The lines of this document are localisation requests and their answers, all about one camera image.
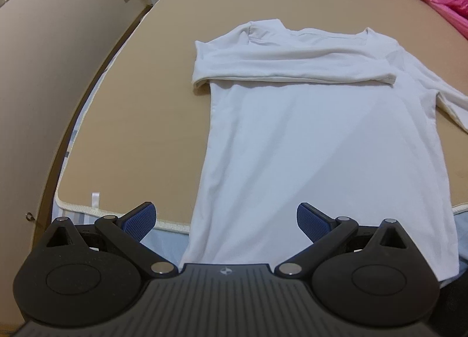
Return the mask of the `tan bed mattress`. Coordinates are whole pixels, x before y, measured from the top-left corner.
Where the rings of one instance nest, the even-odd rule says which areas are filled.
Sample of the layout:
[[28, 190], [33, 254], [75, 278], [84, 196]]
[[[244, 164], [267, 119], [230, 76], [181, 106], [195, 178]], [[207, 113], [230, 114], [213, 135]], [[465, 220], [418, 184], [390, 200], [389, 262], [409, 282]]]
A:
[[371, 28], [467, 90], [467, 40], [420, 0], [159, 0], [79, 117], [55, 213], [81, 222], [150, 201], [159, 228], [187, 232], [209, 133], [209, 88], [191, 84], [195, 42], [269, 18], [291, 30]]

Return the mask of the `white long-sleeve shirt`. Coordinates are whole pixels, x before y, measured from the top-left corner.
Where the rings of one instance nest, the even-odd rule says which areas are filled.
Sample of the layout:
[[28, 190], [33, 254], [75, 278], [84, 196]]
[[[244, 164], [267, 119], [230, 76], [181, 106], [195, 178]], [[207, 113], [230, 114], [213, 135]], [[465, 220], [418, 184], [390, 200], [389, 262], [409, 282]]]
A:
[[360, 224], [398, 220], [437, 279], [456, 276], [458, 237], [436, 127], [467, 127], [467, 97], [396, 40], [249, 22], [197, 42], [209, 138], [182, 263], [279, 265], [309, 246], [310, 203]]

